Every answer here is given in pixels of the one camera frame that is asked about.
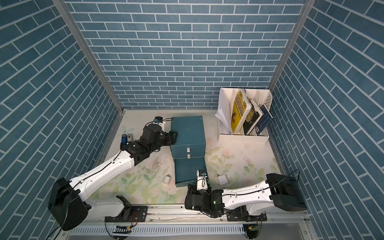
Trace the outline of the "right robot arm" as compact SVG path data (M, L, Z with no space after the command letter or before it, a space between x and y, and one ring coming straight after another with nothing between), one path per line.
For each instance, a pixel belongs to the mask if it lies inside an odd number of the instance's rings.
M265 213L280 209L286 212L307 210L294 172L289 175L268 174L256 185L239 189L212 190L206 177L198 176L188 186L185 209L210 218L227 216L228 221L265 221Z

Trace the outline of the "white square plug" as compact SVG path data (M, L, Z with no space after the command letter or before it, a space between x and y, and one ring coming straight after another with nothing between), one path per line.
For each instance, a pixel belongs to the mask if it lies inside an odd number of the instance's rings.
M229 183L229 180L226 175L219 175L217 176L217 181L220 186L227 185Z

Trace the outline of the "teal drawer cabinet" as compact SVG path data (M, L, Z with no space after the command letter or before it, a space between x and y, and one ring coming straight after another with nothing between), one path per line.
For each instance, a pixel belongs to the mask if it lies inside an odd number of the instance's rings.
M197 181L197 171L207 170L206 138L202 116L173 117L171 131L177 132L170 146L175 165L175 185L186 187Z

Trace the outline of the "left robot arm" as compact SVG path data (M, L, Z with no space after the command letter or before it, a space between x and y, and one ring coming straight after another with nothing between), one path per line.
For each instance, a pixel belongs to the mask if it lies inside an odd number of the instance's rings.
M132 219L132 204L121 195L117 201L88 204L90 196L120 173L131 169L157 152L163 146L176 143L178 133L166 133L161 124L149 124L142 136L131 141L123 134L120 152L94 169L71 180L60 178L54 183L48 210L63 231L79 226L83 221L104 218L110 222L125 222Z

